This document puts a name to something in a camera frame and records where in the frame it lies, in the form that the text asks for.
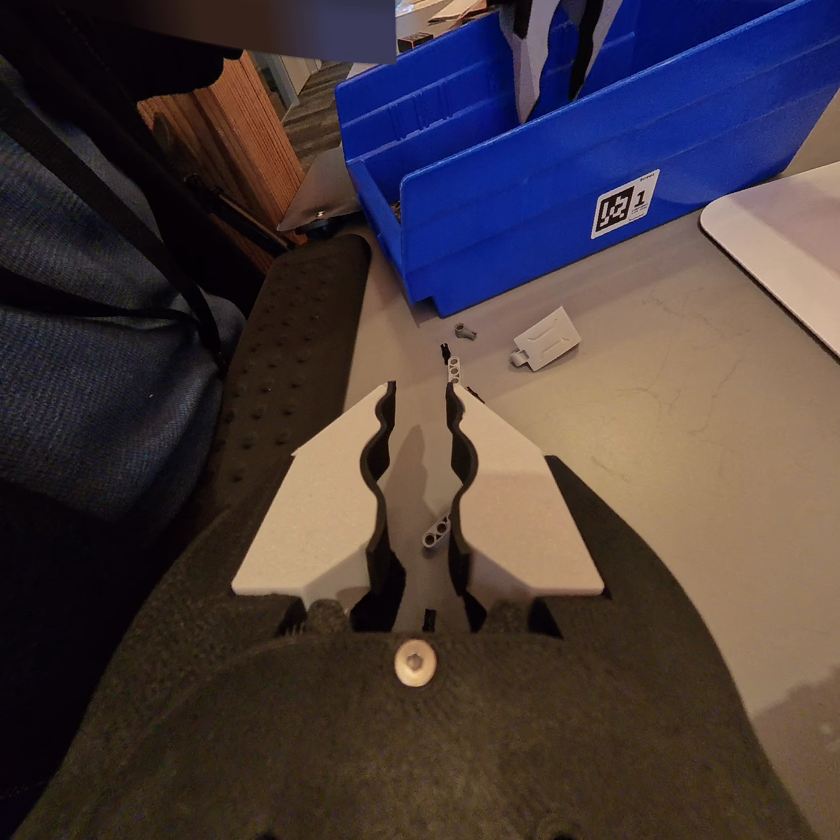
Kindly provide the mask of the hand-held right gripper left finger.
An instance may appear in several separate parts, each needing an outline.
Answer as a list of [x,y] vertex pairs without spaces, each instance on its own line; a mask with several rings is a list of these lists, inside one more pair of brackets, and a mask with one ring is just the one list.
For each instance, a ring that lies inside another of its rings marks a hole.
[[390,465],[388,381],[300,446],[234,579],[241,596],[335,601],[352,621],[394,621],[406,572],[378,481]]

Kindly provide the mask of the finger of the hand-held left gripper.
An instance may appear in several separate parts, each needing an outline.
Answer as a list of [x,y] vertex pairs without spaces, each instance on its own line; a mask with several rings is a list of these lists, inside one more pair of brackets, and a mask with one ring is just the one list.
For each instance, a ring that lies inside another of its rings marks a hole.
[[510,1],[501,11],[501,32],[511,49],[513,85],[520,124],[532,115],[539,101],[541,78],[550,55],[550,34],[555,18],[565,24],[569,2]]
[[566,1],[565,12],[578,36],[570,71],[569,99],[580,94],[623,1]]

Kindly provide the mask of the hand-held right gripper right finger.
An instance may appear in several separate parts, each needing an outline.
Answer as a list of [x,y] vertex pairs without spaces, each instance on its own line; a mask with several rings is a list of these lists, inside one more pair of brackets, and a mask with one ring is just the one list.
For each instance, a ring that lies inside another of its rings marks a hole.
[[451,468],[448,572],[478,631],[510,603],[597,597],[605,583],[551,470],[549,456],[464,386],[446,386]]

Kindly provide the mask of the blue plastic bin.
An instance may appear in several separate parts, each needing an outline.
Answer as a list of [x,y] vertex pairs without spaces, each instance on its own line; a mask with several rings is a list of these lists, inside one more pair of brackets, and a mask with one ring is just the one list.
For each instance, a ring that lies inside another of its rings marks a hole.
[[[498,13],[337,86],[411,303],[457,313],[777,175],[838,90],[838,2],[623,2],[573,101],[578,35],[554,20],[524,124]],[[591,239],[598,197],[656,169],[647,215]]]

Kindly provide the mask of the white printed tag label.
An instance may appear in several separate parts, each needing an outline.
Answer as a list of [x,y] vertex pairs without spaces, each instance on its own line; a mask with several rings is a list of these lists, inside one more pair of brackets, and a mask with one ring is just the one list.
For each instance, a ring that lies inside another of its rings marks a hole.
[[659,173],[656,169],[600,195],[595,203],[591,239],[644,218],[653,201]]

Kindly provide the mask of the grey curved toy panel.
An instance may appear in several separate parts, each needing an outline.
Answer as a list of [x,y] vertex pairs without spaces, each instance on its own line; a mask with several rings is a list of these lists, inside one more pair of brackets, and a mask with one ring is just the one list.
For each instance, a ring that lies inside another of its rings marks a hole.
[[581,336],[564,307],[559,307],[519,334],[514,343],[516,349],[510,355],[510,363],[536,372],[575,350]]

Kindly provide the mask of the black dimpled pad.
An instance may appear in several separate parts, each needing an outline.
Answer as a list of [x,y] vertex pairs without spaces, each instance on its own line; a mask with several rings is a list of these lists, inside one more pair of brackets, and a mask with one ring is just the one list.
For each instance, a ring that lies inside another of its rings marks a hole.
[[228,371],[206,499],[227,508],[266,487],[343,410],[371,247],[357,234],[279,257]]

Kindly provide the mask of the metal plate with caster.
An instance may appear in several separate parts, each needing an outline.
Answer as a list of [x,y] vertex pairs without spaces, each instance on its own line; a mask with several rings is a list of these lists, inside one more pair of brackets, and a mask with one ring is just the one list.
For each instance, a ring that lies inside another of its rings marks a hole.
[[361,210],[340,144],[313,160],[276,231],[330,238]]

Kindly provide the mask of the white desk stand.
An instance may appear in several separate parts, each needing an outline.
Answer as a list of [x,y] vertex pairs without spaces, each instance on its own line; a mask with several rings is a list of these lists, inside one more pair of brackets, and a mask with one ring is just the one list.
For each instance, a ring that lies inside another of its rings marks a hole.
[[700,229],[839,355],[839,163],[718,198]]

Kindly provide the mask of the ribbed wooden cabinet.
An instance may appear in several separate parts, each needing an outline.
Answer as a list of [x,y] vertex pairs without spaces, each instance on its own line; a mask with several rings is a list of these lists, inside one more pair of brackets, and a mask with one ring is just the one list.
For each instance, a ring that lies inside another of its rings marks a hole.
[[142,100],[138,111],[181,173],[199,174],[277,231],[304,172],[248,51],[226,59],[212,86]]

